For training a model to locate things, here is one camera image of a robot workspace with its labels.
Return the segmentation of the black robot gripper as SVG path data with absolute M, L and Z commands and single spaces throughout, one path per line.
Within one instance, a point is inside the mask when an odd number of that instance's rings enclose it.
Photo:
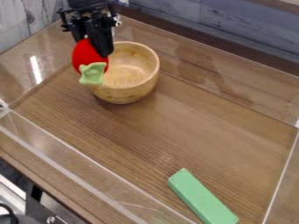
M 57 14 L 62 30 L 70 32 L 76 42 L 88 34 L 97 54 L 105 58 L 113 52 L 112 26 L 121 25 L 117 3 L 69 3 Z

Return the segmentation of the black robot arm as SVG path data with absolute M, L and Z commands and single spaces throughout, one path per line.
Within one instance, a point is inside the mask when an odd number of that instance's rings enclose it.
M 114 50 L 112 28 L 121 25 L 117 0 L 66 0 L 68 9 L 58 9 L 60 27 L 76 42 L 88 39 L 97 54 L 105 58 Z

